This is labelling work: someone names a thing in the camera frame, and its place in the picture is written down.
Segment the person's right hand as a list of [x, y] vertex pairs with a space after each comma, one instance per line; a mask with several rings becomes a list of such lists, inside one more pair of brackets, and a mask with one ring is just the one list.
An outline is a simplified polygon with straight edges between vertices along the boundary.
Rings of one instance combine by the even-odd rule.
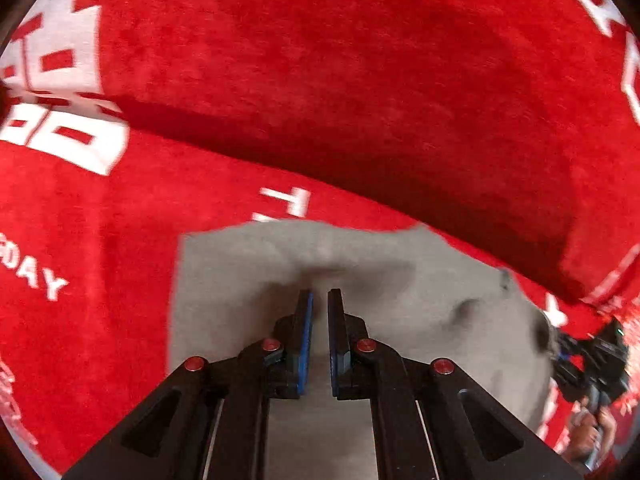
[[586, 404], [587, 400], [582, 400], [582, 409], [570, 424], [568, 445], [562, 456], [574, 466], [585, 465], [592, 457], [590, 471], [595, 471], [611, 452], [617, 422], [608, 406], [600, 406], [597, 413], [592, 414]]

